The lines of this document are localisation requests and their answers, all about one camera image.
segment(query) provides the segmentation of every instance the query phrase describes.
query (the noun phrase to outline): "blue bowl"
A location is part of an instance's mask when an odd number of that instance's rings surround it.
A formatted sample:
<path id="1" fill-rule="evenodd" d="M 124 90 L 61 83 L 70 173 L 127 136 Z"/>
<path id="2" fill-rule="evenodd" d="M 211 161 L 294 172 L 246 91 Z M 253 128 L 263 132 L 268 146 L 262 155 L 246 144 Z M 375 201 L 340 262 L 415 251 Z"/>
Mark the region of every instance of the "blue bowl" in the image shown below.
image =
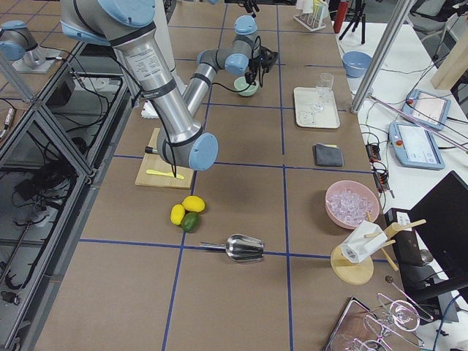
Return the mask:
<path id="1" fill-rule="evenodd" d="M 346 75 L 351 78 L 359 78 L 366 73 L 372 61 L 372 57 L 360 51 L 349 51 L 343 55 L 343 66 Z"/>

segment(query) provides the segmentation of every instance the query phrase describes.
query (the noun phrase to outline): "round wooden base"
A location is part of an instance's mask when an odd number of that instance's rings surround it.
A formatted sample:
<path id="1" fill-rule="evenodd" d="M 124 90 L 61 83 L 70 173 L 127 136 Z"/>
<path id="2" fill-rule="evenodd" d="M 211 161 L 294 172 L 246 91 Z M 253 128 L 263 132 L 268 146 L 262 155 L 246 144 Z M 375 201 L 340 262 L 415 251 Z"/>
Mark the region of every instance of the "round wooden base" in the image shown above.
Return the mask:
<path id="1" fill-rule="evenodd" d="M 351 263 L 343 256 L 339 245 L 331 252 L 331 267 L 343 282 L 353 285 L 367 283 L 374 274 L 374 263 L 370 257 L 361 263 Z"/>

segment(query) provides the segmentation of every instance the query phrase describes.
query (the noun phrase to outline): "metal pole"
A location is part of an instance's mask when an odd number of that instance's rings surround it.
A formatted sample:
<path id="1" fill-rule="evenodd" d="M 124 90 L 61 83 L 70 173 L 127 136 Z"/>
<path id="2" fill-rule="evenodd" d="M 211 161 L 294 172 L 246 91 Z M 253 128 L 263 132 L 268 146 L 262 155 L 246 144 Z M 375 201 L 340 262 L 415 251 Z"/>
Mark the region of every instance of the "metal pole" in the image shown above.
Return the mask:
<path id="1" fill-rule="evenodd" d="M 364 75 L 364 78 L 359 85 L 358 91 L 356 91 L 356 96 L 351 105 L 351 113 L 358 113 L 359 109 L 361 108 L 363 101 L 367 96 L 367 92 L 377 77 L 380 67 L 383 64 L 388 51 L 390 51 L 391 45 L 398 35 L 400 27 L 410 12 L 414 2 L 415 0 L 399 0 L 396 4 L 395 10 L 393 11 L 388 25 L 382 35 L 382 39 L 380 40 L 377 49 L 375 50 L 371 65 Z"/>
<path id="2" fill-rule="evenodd" d="M 19 76 L 16 69 L 13 68 L 11 63 L 5 58 L 0 51 L 0 72 L 3 73 L 8 82 L 17 90 L 21 97 L 27 101 L 34 100 L 34 94 L 29 88 L 28 84 Z"/>

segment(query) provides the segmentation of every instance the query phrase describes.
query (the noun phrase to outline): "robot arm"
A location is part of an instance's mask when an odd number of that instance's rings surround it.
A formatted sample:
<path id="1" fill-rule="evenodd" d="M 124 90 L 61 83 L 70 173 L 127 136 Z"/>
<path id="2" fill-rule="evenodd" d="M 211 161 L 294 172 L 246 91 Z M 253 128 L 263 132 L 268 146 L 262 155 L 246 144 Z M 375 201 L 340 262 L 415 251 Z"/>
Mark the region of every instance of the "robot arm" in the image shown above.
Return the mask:
<path id="1" fill-rule="evenodd" d="M 212 166 L 218 152 L 217 140 L 204 132 L 193 116 L 219 69 L 242 75 L 249 60 L 260 55 L 260 46 L 255 47 L 254 19 L 238 19 L 237 37 L 231 48 L 207 50 L 199 55 L 197 71 L 182 96 L 154 39 L 154 0 L 62 0 L 61 8 L 66 35 L 111 45 L 122 52 L 124 65 L 163 124 L 165 133 L 160 132 L 156 142 L 161 158 L 193 170 Z"/>
<path id="2" fill-rule="evenodd" d="M 45 52 L 21 20 L 5 22 L 0 27 L 0 51 L 10 61 L 23 59 L 35 68 L 45 62 Z"/>

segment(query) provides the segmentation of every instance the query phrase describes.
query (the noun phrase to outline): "small green bowl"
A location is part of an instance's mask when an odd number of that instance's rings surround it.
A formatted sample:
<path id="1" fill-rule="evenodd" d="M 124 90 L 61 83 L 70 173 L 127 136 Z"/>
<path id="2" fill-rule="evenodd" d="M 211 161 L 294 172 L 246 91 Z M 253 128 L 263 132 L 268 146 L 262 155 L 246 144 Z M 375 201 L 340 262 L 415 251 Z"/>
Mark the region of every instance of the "small green bowl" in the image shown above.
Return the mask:
<path id="1" fill-rule="evenodd" d="M 249 86 L 249 84 L 247 84 L 246 78 L 244 76 L 239 77 L 236 80 L 234 80 L 234 88 L 237 91 L 244 90 L 245 88 L 247 88 L 247 86 Z M 255 85 L 252 84 L 250 87 L 248 87 L 247 90 L 239 92 L 237 94 L 241 95 L 242 97 L 250 97 L 257 90 L 258 90 L 258 82 L 255 81 Z"/>

